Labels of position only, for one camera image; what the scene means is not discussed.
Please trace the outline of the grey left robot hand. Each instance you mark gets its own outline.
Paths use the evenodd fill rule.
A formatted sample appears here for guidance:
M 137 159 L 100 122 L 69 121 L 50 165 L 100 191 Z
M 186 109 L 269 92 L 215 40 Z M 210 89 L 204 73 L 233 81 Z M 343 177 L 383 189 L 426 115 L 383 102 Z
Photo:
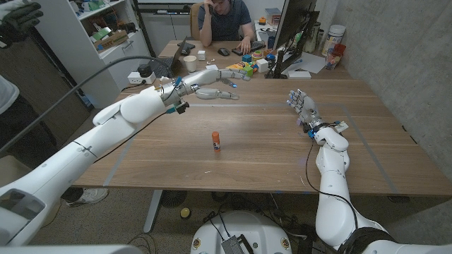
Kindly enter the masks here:
M 181 78 L 179 82 L 174 81 L 162 85 L 160 88 L 160 98 L 165 106 L 176 104 L 178 109 L 182 105 L 182 97 L 194 93 L 199 99 L 233 99 L 238 100 L 239 95 L 232 92 L 225 92 L 214 88 L 202 88 L 204 85 L 222 81 L 229 86 L 236 85 L 229 78 L 250 81 L 244 71 L 234 69 L 206 69 L 191 73 Z

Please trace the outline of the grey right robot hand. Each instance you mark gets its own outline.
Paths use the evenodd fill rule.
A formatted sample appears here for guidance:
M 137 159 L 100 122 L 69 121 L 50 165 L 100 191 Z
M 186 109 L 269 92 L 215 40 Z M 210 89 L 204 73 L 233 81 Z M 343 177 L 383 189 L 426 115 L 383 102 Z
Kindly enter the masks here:
M 303 128 L 305 133 L 316 133 L 325 123 L 321 118 L 315 101 L 301 90 L 291 90 L 287 104 L 299 115 L 297 125 Z

